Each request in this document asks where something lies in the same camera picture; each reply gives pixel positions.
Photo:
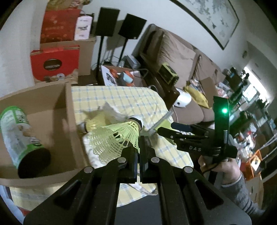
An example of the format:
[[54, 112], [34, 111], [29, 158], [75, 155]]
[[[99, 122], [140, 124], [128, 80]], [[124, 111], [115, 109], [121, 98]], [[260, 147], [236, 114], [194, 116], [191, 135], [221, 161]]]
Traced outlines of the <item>grey sleeved right forearm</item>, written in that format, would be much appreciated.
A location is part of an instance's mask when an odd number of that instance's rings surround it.
[[258, 205], [251, 200], [242, 173], [235, 182], [227, 185], [221, 185], [220, 191], [250, 218], [259, 218], [265, 212], [264, 210], [258, 208]]

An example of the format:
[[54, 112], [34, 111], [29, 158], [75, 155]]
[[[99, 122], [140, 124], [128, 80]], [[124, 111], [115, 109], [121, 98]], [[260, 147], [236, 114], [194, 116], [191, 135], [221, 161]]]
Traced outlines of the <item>person's right hand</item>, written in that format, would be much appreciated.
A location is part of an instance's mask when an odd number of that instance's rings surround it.
[[222, 161], [216, 166], [216, 164], [208, 165], [207, 160], [205, 160], [203, 156], [200, 156], [198, 163], [202, 172], [212, 168], [214, 172], [223, 173], [222, 185], [235, 183], [242, 177], [239, 165], [233, 158], [228, 158], [227, 161]]

